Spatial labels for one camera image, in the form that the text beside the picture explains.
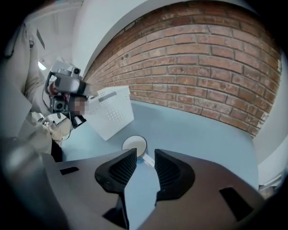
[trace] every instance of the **light blue table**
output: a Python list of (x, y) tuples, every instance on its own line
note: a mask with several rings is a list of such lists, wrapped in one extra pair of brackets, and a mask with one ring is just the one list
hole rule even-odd
[[(132, 135), (143, 136), (148, 152), (165, 149), (219, 163), (254, 188), (258, 187), (255, 150), (250, 135), (240, 129), (203, 116), (152, 105), (132, 102), (134, 121), (104, 141), (89, 125), (73, 130), (62, 143), (65, 160), (85, 159), (121, 150)], [(125, 188), (130, 229), (137, 229), (153, 211), (160, 190), (156, 171), (137, 164)]]

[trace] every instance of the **white lab coat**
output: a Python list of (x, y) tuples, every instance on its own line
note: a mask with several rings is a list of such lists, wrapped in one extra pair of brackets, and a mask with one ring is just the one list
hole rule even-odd
[[(42, 99), (45, 79), (38, 67), (36, 44), (30, 50), (31, 36), (25, 25), (19, 28), (6, 47), (8, 52), (13, 47), (14, 51), (11, 57), (1, 63), (0, 74), (7, 79), (7, 82), (12, 83), (31, 105), (17, 137), (29, 142), (38, 152), (51, 154), (52, 139), (48, 128), (32, 117), (32, 112), (42, 113), (45, 116), (50, 113)], [(19, 106), (17, 100), (11, 106)]]

